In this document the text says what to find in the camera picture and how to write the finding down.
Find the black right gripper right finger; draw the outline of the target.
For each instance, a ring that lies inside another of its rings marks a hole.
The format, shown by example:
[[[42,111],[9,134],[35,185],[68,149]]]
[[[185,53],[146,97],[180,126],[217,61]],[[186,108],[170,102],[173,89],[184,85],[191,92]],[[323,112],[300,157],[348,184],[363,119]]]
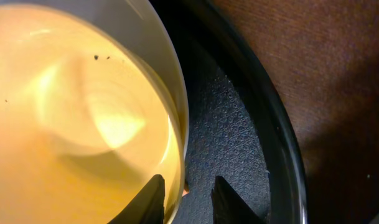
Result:
[[[220,175],[211,191],[213,224],[263,224],[254,211]]]

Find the pale green plate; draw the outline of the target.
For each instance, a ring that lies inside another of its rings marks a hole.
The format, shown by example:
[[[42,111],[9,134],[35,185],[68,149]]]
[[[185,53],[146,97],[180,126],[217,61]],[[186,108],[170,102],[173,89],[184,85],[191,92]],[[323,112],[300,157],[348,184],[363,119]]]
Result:
[[[40,4],[92,23],[143,59],[169,90],[187,152],[189,104],[175,48],[161,18],[148,0],[0,0],[1,4]]]

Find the yellow bowl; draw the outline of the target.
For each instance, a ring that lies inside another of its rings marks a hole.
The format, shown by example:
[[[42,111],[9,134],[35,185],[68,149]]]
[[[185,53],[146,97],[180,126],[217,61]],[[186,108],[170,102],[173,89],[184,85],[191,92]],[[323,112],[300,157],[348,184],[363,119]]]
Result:
[[[182,153],[143,59],[65,10],[0,3],[0,223],[108,223],[155,176],[171,223]]]

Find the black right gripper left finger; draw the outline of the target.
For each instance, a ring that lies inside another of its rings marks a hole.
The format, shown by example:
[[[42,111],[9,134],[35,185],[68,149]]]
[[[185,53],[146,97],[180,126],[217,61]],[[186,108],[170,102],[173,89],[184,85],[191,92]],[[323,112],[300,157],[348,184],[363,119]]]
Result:
[[[108,224],[163,224],[165,180],[154,175]]]

